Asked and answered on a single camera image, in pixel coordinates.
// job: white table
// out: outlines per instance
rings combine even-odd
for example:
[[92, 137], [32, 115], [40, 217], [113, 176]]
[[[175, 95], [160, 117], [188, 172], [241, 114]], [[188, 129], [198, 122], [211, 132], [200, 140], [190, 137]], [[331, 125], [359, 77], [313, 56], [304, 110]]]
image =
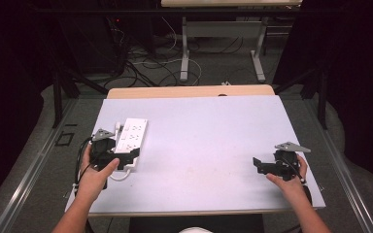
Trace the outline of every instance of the white table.
[[[296, 6], [302, 0], [162, 0], [163, 7], [170, 8], [203, 8], [203, 7], [273, 7]], [[255, 50], [251, 50], [256, 78], [265, 82], [259, 54], [265, 37], [268, 18], [262, 21], [187, 21], [183, 17], [183, 61], [180, 80], [187, 80], [189, 50], [188, 37], [246, 37], [256, 38]]]
[[[106, 99], [93, 131], [113, 131], [128, 117], [149, 121], [138, 166], [123, 182], [108, 180], [89, 216], [290, 210], [279, 188], [253, 165], [253, 157], [274, 162], [275, 145], [298, 144], [279, 96]], [[325, 207], [311, 170], [307, 182], [314, 207]]]

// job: hand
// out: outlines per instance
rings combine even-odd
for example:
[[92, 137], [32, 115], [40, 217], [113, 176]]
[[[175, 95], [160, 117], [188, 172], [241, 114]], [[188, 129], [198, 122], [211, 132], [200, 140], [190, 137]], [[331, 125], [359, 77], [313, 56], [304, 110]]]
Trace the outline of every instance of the hand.
[[98, 172], [89, 165], [90, 148], [91, 145], [88, 145], [84, 152], [83, 163], [81, 165], [82, 177], [76, 199], [83, 199], [86, 202], [93, 203], [98, 198], [105, 181], [117, 169], [119, 159], [115, 158], [104, 169]]
[[[308, 165], [301, 156], [297, 155], [297, 158], [300, 164], [299, 174], [302, 178], [306, 179]], [[270, 173], [266, 175], [266, 178], [281, 189], [292, 206], [296, 205], [299, 201], [307, 199], [301, 180], [297, 176], [287, 182]]]

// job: person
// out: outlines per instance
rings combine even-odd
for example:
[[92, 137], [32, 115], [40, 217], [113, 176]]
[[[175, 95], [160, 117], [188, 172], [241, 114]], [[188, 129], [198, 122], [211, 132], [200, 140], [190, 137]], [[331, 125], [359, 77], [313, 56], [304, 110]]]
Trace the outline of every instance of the person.
[[[81, 166], [82, 178], [75, 200], [52, 232], [84, 232], [87, 215], [92, 203], [101, 192], [105, 181], [119, 165], [119, 160], [116, 158], [111, 161], [108, 166], [98, 172], [89, 164], [89, 152], [90, 145], [85, 149]], [[297, 157], [300, 164], [299, 173], [301, 177], [305, 179], [308, 165], [301, 156], [297, 155]], [[304, 233], [330, 232], [326, 224], [311, 206], [304, 192], [301, 180], [298, 177], [294, 176], [292, 180], [287, 182], [273, 174], [267, 174], [266, 178], [281, 189], [298, 217], [301, 229]]]

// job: white power strip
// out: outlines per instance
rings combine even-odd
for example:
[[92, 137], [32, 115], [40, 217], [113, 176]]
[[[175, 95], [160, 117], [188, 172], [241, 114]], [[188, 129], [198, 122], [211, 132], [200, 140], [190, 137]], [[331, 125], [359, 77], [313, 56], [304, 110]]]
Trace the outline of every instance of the white power strip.
[[[147, 119], [128, 118], [117, 141], [115, 153], [129, 153], [134, 149], [140, 149], [144, 141], [147, 124]], [[133, 170], [136, 167], [138, 158], [134, 158], [132, 164], [125, 165], [123, 170]]]

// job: white tabletop surface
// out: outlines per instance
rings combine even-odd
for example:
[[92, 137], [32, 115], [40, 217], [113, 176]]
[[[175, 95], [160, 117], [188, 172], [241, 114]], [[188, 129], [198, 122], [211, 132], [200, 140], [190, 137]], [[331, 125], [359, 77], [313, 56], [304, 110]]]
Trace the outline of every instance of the white tabletop surface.
[[[253, 165], [253, 157], [274, 162], [275, 145], [299, 144], [279, 96], [106, 99], [93, 131], [113, 131], [116, 121], [128, 117], [149, 121], [138, 166], [122, 182], [108, 179], [90, 216], [290, 209], [279, 188]], [[310, 169], [307, 182], [314, 207], [325, 207]]]
[[163, 7], [294, 6], [302, 0], [162, 0]]

